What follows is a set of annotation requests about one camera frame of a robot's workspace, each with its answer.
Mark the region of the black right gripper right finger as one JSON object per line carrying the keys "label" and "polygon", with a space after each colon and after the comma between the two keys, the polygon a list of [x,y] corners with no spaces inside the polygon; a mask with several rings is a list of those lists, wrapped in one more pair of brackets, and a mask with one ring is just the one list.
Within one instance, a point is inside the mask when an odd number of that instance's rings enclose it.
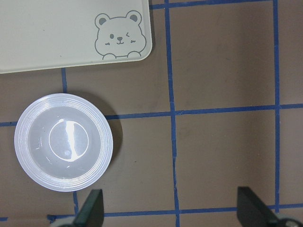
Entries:
{"label": "black right gripper right finger", "polygon": [[276,227],[278,218],[249,187],[237,189],[237,219],[242,227]]}

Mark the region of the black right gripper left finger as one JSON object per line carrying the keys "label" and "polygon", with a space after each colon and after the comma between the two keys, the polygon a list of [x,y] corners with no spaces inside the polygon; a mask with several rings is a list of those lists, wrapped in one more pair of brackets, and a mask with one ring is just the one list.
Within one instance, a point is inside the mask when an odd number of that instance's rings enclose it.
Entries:
{"label": "black right gripper left finger", "polygon": [[92,190],[72,222],[73,227],[101,227],[104,221],[104,202],[101,189]]}

